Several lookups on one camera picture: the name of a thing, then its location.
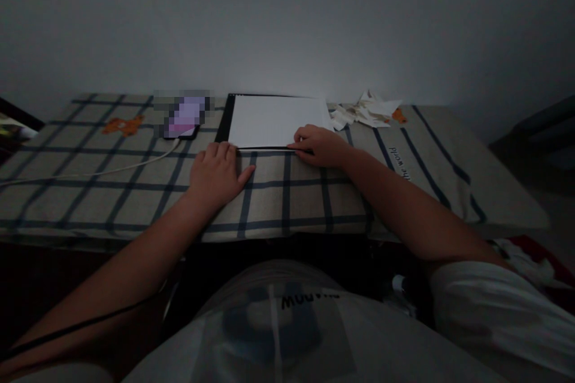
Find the phone screen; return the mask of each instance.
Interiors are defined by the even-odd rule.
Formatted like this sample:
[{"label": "phone screen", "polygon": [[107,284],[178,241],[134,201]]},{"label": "phone screen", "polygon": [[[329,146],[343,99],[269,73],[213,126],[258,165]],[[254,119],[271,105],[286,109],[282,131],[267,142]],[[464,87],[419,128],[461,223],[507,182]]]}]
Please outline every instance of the phone screen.
[{"label": "phone screen", "polygon": [[198,126],[203,123],[208,104],[205,97],[179,97],[172,105],[164,124],[164,138],[176,139],[193,136]]}]

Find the person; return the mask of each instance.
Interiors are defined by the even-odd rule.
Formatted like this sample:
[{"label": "person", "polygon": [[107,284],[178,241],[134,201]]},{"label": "person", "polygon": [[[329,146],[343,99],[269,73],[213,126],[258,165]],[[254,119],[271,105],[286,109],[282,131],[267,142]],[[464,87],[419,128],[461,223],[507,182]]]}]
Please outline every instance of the person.
[{"label": "person", "polygon": [[[308,125],[297,130],[294,141],[289,147],[303,162],[345,172],[420,260],[434,296],[437,332],[344,291],[316,268],[263,262],[224,285],[126,382],[575,378],[575,317],[515,273],[474,230],[334,132]],[[252,175],[255,166],[237,175],[236,150],[223,142],[200,152],[180,200],[16,346],[157,292],[202,228]],[[111,381],[97,365],[64,362],[129,319],[130,313],[118,315],[40,345],[4,362],[0,372],[26,375],[26,382],[36,381],[33,376]],[[37,371],[39,364],[43,369]]]}]

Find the table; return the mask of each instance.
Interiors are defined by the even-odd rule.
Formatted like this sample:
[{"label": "table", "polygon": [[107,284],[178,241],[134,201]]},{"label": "table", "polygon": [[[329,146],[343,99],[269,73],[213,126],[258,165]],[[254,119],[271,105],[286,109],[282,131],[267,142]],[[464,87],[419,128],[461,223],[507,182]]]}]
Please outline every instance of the table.
[{"label": "table", "polygon": [[[118,250],[186,190],[194,157],[213,142],[224,104],[225,99],[215,99],[214,110],[196,139],[182,141],[158,162],[101,177],[0,187],[1,240]],[[536,201],[447,108],[401,108],[408,120],[405,124],[392,120],[390,128],[372,129],[355,123],[339,134],[467,223],[547,227],[547,216]],[[0,181],[106,171],[160,156],[172,142],[155,135],[152,113],[152,96],[81,96],[0,169]],[[138,115],[144,120],[135,135],[103,133],[110,119],[130,120]],[[272,238],[295,232],[387,232],[353,184],[336,169],[314,168],[290,152],[242,153],[238,159],[239,169],[255,164],[255,173],[206,228],[202,241]]]}]

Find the orange cartoon print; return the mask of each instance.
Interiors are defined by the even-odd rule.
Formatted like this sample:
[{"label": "orange cartoon print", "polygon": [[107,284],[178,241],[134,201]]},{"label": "orange cartoon print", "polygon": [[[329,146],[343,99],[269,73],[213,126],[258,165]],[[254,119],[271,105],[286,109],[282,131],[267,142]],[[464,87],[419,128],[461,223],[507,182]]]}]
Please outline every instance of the orange cartoon print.
[{"label": "orange cartoon print", "polygon": [[392,115],[393,119],[396,120],[399,124],[405,124],[407,122],[407,118],[403,116],[401,113],[401,109],[397,108]]},{"label": "orange cartoon print", "polygon": [[127,138],[128,136],[135,135],[138,132],[140,124],[144,121],[143,115],[136,115],[133,120],[122,120],[121,118],[112,118],[104,127],[102,133],[107,135],[109,133],[117,132],[118,130],[122,132],[122,136]]}]

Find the gray wall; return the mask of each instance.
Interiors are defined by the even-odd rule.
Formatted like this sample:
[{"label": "gray wall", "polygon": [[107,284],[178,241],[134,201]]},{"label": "gray wall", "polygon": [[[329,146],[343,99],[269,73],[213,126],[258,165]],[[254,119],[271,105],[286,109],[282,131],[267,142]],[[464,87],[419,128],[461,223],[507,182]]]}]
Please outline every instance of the gray wall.
[{"label": "gray wall", "polygon": [[575,0],[0,0],[2,97],[321,95],[452,107],[485,142],[575,90]]}]

